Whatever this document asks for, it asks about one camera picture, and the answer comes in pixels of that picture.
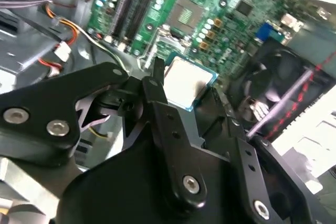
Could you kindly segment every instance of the green circuit board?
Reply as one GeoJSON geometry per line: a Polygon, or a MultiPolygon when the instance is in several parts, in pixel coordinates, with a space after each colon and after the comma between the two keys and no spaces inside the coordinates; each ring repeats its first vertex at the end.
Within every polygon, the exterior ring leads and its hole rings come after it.
{"type": "MultiPolygon", "coordinates": [[[[282,3],[277,0],[161,0],[159,2],[152,0],[152,8],[149,9],[131,46],[131,52],[143,54],[154,36],[155,29],[163,24],[169,24],[175,34],[191,37],[192,46],[186,52],[187,56],[202,62],[216,72],[227,73],[228,70],[233,70],[229,73],[232,74],[231,72],[236,72],[236,68],[243,66],[248,60],[243,48],[253,43],[255,31],[266,20],[279,22],[279,17],[285,11],[282,3]],[[161,8],[158,9],[157,3],[161,2],[161,8]],[[196,22],[189,22],[191,19],[195,19],[196,22]],[[223,54],[228,52],[227,49],[230,49],[230,53],[228,53],[228,59],[223,62],[223,54]]],[[[170,45],[164,46],[161,43],[158,45],[157,54],[166,58],[171,50],[170,45]]]]}
{"type": "Polygon", "coordinates": [[[113,19],[114,7],[115,2],[112,0],[94,0],[88,31],[93,29],[97,33],[106,34],[113,19]]]}
{"type": "MultiPolygon", "coordinates": [[[[108,35],[113,21],[110,2],[93,4],[88,29],[108,35]]],[[[255,41],[256,31],[267,20],[281,25],[285,13],[304,19],[307,10],[297,0],[150,0],[136,36],[124,39],[127,51],[134,56],[148,54],[155,43],[156,56],[166,59],[178,50],[174,43],[155,39],[157,31],[168,25],[173,39],[188,41],[184,55],[222,76],[234,77],[249,60],[249,54],[260,46],[255,41]]]]}

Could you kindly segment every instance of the white connector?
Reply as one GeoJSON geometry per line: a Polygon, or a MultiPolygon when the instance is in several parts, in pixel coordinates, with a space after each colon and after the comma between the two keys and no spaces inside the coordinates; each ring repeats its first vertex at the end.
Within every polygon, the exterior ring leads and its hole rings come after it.
{"type": "Polygon", "coordinates": [[[71,53],[71,48],[66,42],[62,41],[54,53],[61,59],[61,61],[67,62],[71,53]]]}

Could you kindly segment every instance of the red wire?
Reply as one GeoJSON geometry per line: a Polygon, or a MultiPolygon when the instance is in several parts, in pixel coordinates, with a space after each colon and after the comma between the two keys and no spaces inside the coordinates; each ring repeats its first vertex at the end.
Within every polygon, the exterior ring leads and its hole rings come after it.
{"type": "Polygon", "coordinates": [[[54,62],[46,62],[44,60],[38,59],[38,62],[40,62],[42,65],[44,66],[48,66],[48,67],[55,67],[58,68],[59,70],[62,69],[62,65],[58,64],[58,63],[54,63],[54,62]]]}
{"type": "Polygon", "coordinates": [[[266,136],[266,139],[269,139],[269,138],[272,137],[275,133],[277,133],[277,131],[279,130],[279,127],[280,127],[281,125],[283,125],[283,124],[284,124],[284,123],[285,123],[285,122],[292,116],[292,113],[293,113],[294,111],[296,111],[296,109],[298,108],[299,104],[303,101],[303,98],[305,97],[305,93],[308,91],[309,84],[310,84],[310,83],[313,81],[313,79],[314,79],[314,75],[315,75],[315,73],[319,72],[319,71],[322,69],[322,67],[323,67],[325,64],[328,64],[328,63],[331,61],[331,59],[332,59],[333,57],[335,57],[335,56],[336,56],[336,51],[333,52],[331,55],[329,55],[328,58],[325,59],[321,64],[318,64],[318,65],[315,67],[315,70],[314,70],[314,72],[311,74],[309,80],[303,84],[303,86],[302,86],[302,90],[301,90],[301,92],[300,92],[299,95],[298,95],[298,101],[295,102],[295,103],[292,105],[291,110],[288,111],[288,112],[286,113],[286,115],[285,115],[283,118],[281,118],[281,119],[279,120],[279,122],[278,122],[276,125],[274,125],[272,131],[271,131],[270,133],[268,133],[268,135],[266,136]]]}

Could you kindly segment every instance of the mounting hole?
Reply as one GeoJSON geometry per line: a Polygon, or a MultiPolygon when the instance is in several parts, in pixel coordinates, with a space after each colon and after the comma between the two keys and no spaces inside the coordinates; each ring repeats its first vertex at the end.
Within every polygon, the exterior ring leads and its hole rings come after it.
{"type": "Polygon", "coordinates": [[[167,117],[170,119],[170,120],[174,120],[174,117],[170,114],[167,114],[167,117]]]}
{"type": "Polygon", "coordinates": [[[152,31],[154,29],[154,26],[149,23],[149,24],[146,25],[146,29],[147,29],[147,31],[152,31]]]}
{"type": "Polygon", "coordinates": [[[220,0],[219,1],[219,6],[224,8],[225,6],[227,6],[227,0],[220,0]]]}
{"type": "Polygon", "coordinates": [[[149,82],[150,82],[151,85],[157,86],[157,82],[156,81],[150,80],[149,82]]]}
{"type": "Polygon", "coordinates": [[[253,171],[253,172],[255,172],[256,171],[256,169],[254,168],[254,166],[253,165],[248,165],[248,167],[253,171]]]}
{"type": "Polygon", "coordinates": [[[122,72],[119,69],[114,69],[113,73],[115,73],[117,76],[122,75],[122,72]]]}
{"type": "Polygon", "coordinates": [[[176,139],[180,139],[181,138],[181,136],[176,131],[173,132],[173,137],[176,138],[176,139]]]}
{"type": "Polygon", "coordinates": [[[132,102],[127,102],[123,105],[123,110],[130,111],[134,108],[134,104],[132,102]]]}

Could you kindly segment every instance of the fan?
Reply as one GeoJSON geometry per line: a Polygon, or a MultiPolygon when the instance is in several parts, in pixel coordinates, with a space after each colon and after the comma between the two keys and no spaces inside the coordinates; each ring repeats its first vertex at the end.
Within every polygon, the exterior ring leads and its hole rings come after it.
{"type": "Polygon", "coordinates": [[[304,72],[304,62],[289,48],[270,39],[254,55],[245,73],[226,93],[238,117],[251,128],[260,121],[304,72]]]}

